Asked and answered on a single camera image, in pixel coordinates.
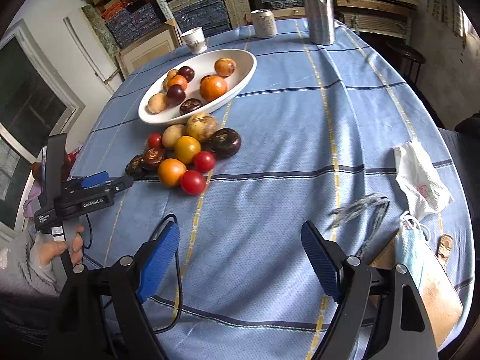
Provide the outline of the person's left hand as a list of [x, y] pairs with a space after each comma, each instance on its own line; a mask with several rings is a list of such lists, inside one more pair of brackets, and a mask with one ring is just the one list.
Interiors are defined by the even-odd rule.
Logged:
[[40, 246], [38, 252], [39, 263], [41, 267], [46, 267], [53, 258], [60, 256], [68, 251], [73, 265], [78, 264], [83, 258], [83, 238], [81, 233], [84, 231], [82, 225], [76, 227], [76, 236], [68, 244], [66, 241], [48, 241]]

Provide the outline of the grey sleeve forearm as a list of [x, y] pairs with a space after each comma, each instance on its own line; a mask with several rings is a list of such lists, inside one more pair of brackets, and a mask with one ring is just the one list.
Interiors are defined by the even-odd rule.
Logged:
[[1, 295], [58, 297], [52, 263], [41, 265], [42, 236], [20, 233], [1, 249]]

